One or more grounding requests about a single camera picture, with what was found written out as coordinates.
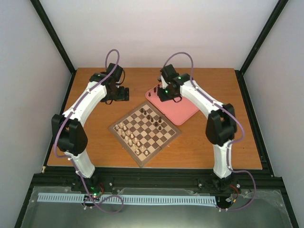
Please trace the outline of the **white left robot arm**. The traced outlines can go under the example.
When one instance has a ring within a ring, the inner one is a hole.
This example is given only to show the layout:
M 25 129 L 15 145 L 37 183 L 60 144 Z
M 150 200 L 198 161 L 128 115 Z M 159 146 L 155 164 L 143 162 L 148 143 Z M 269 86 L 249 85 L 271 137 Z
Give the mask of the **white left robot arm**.
M 110 63 L 106 71 L 90 77 L 84 92 L 69 109 L 51 119 L 55 156 L 72 161 L 76 173 L 83 177 L 83 187 L 88 191 L 98 188 L 99 179 L 93 175 L 95 166 L 86 151 L 88 137 L 84 125 L 100 102 L 129 101 L 129 88 L 122 86 L 124 79 L 124 69 Z

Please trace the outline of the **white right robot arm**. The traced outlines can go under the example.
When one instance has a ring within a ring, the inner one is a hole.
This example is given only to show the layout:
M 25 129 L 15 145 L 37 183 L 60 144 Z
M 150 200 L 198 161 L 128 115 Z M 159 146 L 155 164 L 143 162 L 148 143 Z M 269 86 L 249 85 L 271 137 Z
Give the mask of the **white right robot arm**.
M 214 150 L 214 174 L 207 183 L 218 193 L 225 191 L 232 182 L 231 143 L 237 132 L 234 107 L 218 102 L 189 74 L 180 75 L 171 64 L 164 66 L 160 73 L 161 87 L 157 91 L 160 101 L 186 98 L 205 115 L 205 134 Z

